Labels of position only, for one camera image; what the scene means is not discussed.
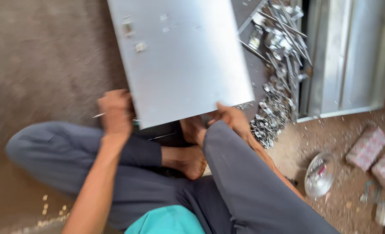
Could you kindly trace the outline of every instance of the concrete floor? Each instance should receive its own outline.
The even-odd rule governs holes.
[[[126,87],[105,0],[0,0],[0,234],[59,233],[59,211],[73,204],[13,166],[3,152],[7,140],[25,126],[46,120],[98,126],[91,118],[98,113],[97,98]],[[385,131],[385,109],[344,120],[290,124],[269,150],[280,170],[296,179],[317,151],[328,150],[341,159],[327,203],[324,198],[308,203],[342,233],[382,233],[372,221],[373,204],[358,202],[371,176],[342,159],[364,125],[372,122]],[[42,200],[45,194],[47,201]],[[350,209],[347,202],[353,204]],[[48,213],[42,215],[45,203]],[[44,220],[52,222],[38,227]]]

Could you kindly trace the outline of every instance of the hand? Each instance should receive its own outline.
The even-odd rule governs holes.
[[[218,110],[209,113],[212,119],[208,125],[214,124],[218,120],[223,120],[229,127],[244,141],[251,136],[250,125],[247,122],[246,115],[243,111],[235,107],[227,107],[221,103],[217,103]]]
[[[104,93],[98,101],[105,135],[129,137],[133,131],[131,94],[126,89]]]
[[[207,131],[199,115],[180,120],[186,142],[202,147],[204,136]]]

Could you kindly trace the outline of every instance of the metal bowl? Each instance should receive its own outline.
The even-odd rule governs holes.
[[[337,158],[321,152],[311,161],[305,174],[305,192],[309,197],[325,195],[331,188],[337,172]]]

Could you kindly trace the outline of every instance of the teal shirt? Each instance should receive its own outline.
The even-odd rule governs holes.
[[[174,205],[151,210],[135,221],[125,234],[205,234],[197,217]]]

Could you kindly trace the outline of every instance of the man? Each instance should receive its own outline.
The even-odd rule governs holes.
[[[279,172],[238,109],[217,104],[208,130],[198,117],[181,120],[185,140],[198,146],[172,148],[131,135],[130,103],[125,90],[99,99],[104,132],[47,122],[9,141],[15,163],[78,194],[64,234],[99,234],[107,220],[127,234],[338,233]],[[213,176],[201,177],[206,160]]]

